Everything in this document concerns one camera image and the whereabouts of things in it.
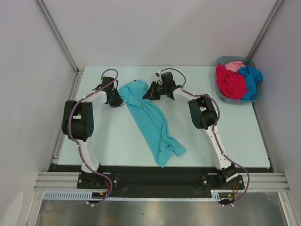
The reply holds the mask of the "teal t-shirt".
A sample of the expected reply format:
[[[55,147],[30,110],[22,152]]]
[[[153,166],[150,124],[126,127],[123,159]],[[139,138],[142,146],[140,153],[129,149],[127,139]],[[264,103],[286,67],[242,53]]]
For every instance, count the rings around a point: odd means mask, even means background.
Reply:
[[[170,135],[167,119],[161,109],[150,100],[143,99],[148,90],[146,82],[137,80],[122,86],[118,93],[143,135],[156,164],[163,168],[171,157],[180,157],[187,150]]]

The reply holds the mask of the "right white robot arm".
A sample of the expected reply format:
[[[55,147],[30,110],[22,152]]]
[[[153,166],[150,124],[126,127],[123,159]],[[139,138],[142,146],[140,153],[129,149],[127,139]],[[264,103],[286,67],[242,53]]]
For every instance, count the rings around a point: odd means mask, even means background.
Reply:
[[[181,102],[189,107],[190,117],[196,129],[200,130],[207,139],[208,145],[214,153],[214,167],[217,175],[213,182],[210,179],[202,179],[205,187],[219,186],[228,189],[230,186],[237,188],[234,183],[242,183],[242,177],[238,173],[238,165],[230,159],[220,138],[217,123],[220,119],[220,110],[215,100],[208,94],[196,95],[177,85],[171,72],[156,73],[154,80],[143,99],[159,100],[161,96],[167,96],[173,101]]]

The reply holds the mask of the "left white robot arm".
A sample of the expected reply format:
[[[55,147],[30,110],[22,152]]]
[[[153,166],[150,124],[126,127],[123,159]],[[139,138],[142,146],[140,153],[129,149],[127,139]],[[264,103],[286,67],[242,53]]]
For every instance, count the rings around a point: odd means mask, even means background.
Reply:
[[[62,132],[75,143],[79,151],[82,161],[78,181],[80,188],[96,189],[103,184],[108,190],[112,188],[111,179],[98,171],[101,165],[96,158],[95,151],[89,146],[88,139],[94,132],[93,101],[100,98],[102,103],[109,104],[111,107],[123,104],[117,86],[116,77],[102,77],[101,83],[91,93],[79,101],[65,102]]]

